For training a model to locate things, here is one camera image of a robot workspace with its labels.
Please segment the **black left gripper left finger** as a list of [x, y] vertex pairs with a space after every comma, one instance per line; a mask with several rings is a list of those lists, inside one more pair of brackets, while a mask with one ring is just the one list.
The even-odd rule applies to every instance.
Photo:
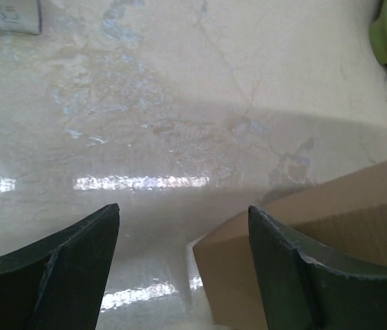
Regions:
[[118, 232], [113, 203], [0, 256], [0, 329], [95, 329]]

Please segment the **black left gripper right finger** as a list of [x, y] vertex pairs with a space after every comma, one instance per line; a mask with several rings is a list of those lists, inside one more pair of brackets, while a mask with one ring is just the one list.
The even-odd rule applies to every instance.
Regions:
[[387, 329], [387, 267], [343, 254], [248, 210], [249, 242], [269, 329]]

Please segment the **brown cardboard box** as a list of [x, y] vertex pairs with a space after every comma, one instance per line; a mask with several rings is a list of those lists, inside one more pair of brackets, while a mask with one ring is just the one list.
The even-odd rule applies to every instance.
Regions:
[[[193, 253], [213, 322], [269, 329], [250, 249], [250, 207], [205, 235]], [[387, 267], [387, 161], [256, 207], [334, 250]]]

